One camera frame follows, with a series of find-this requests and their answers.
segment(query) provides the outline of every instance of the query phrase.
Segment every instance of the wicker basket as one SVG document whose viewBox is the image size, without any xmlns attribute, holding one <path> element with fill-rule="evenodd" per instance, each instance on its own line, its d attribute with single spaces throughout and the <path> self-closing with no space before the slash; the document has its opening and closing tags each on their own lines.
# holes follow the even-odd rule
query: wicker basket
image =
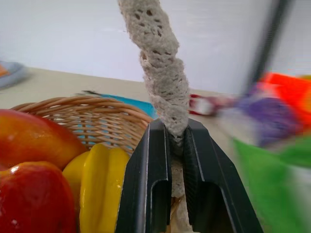
<svg viewBox="0 0 311 233">
<path fill-rule="evenodd" d="M 104 143 L 132 154 L 152 118 L 142 110 L 113 99 L 78 96 L 25 103 L 12 108 L 57 122 L 76 134 L 88 148 Z"/>
</svg>

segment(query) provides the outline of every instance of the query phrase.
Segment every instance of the beige table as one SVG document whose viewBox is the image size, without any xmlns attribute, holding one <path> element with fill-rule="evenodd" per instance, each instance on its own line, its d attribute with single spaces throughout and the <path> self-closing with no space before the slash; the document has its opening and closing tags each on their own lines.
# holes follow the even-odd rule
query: beige table
<svg viewBox="0 0 311 233">
<path fill-rule="evenodd" d="M 54 97 L 69 97 L 80 93 L 82 90 L 93 90 L 99 93 L 148 101 L 147 91 L 144 83 L 141 82 L 30 68 L 30 77 L 27 80 L 0 90 L 0 108 L 11 108 L 21 103 L 38 102 Z M 211 94 L 199 90 L 192 90 L 191 92 L 202 95 Z M 217 121 L 194 115 L 191 115 L 191 118 L 202 122 L 218 145 L 235 162 L 229 138 L 218 127 Z"/>
</svg>

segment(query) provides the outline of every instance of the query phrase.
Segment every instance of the black pole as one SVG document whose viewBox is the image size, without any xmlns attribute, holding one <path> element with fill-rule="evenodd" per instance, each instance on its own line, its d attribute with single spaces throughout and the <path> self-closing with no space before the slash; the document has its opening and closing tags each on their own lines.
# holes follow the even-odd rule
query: black pole
<svg viewBox="0 0 311 233">
<path fill-rule="evenodd" d="M 257 82 L 264 74 L 273 51 L 273 46 L 276 44 L 280 35 L 281 26 L 284 24 L 286 13 L 290 4 L 294 0 L 273 0 L 274 7 L 271 10 L 269 19 L 263 30 L 263 38 L 260 41 L 258 51 L 255 55 L 255 60 L 249 75 L 248 87 Z"/>
</svg>

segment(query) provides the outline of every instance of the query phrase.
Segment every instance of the peach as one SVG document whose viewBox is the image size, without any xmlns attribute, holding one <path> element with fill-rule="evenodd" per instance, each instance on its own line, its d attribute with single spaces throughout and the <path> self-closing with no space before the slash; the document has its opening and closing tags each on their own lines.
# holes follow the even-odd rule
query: peach
<svg viewBox="0 0 311 233">
<path fill-rule="evenodd" d="M 0 163 L 5 167 L 47 161 L 62 170 L 85 151 L 77 136 L 51 120 L 0 109 Z"/>
<path fill-rule="evenodd" d="M 67 180 L 48 162 L 0 171 L 0 229 L 4 233 L 76 233 Z"/>
</svg>

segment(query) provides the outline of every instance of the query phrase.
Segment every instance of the apple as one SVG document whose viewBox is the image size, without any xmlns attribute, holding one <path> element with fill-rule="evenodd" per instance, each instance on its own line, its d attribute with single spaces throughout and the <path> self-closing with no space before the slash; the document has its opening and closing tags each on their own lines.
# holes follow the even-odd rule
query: apple
<svg viewBox="0 0 311 233">
<path fill-rule="evenodd" d="M 31 114 L 0 109 L 0 163 L 47 161 L 63 170 L 86 147 L 71 131 Z"/>
<path fill-rule="evenodd" d="M 77 232 L 73 195 L 60 169 L 26 162 L 0 171 L 0 231 Z"/>
</svg>

